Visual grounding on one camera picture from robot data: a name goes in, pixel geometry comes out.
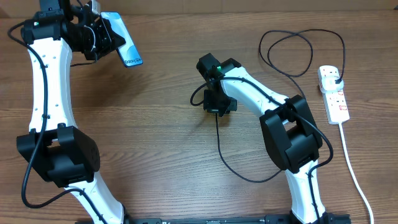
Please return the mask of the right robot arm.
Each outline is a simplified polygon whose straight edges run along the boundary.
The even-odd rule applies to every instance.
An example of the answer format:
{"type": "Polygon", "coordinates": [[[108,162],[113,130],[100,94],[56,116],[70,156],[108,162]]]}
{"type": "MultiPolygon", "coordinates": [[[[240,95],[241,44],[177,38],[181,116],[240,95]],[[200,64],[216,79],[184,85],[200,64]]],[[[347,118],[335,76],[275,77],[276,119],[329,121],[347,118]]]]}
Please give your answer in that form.
{"type": "Polygon", "coordinates": [[[292,196],[294,223],[325,223],[317,183],[319,149],[326,142],[317,128],[307,101],[278,94],[254,79],[235,59],[219,62],[212,54],[202,56],[197,70],[205,80],[205,111],[222,117],[242,103],[261,124],[266,151],[285,172],[292,196]]]}

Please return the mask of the Samsung Galaxy smartphone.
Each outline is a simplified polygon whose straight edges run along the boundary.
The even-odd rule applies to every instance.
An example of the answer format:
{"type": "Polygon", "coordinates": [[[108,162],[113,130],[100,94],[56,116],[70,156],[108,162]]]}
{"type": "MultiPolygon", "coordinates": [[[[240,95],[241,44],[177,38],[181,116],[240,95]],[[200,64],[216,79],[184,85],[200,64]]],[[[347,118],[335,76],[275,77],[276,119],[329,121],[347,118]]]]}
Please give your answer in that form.
{"type": "Polygon", "coordinates": [[[139,55],[136,45],[118,12],[102,12],[101,17],[107,19],[111,24],[111,30],[120,36],[116,44],[117,52],[125,67],[134,67],[143,64],[143,59],[139,55]]]}

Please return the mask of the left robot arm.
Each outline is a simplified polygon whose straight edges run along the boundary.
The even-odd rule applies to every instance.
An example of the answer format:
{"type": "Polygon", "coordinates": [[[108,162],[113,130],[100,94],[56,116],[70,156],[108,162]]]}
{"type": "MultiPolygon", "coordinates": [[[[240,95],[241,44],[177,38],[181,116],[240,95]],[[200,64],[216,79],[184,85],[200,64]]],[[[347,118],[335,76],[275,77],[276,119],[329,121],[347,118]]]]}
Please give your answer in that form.
{"type": "Polygon", "coordinates": [[[70,93],[74,52],[86,64],[120,50],[129,40],[121,23],[109,19],[96,1],[71,4],[41,1],[33,18],[18,24],[18,42],[30,55],[33,71],[33,110],[29,132],[17,137],[17,150],[46,182],[72,194],[93,223],[130,223],[100,174],[100,153],[95,141],[76,125],[70,93]]]}

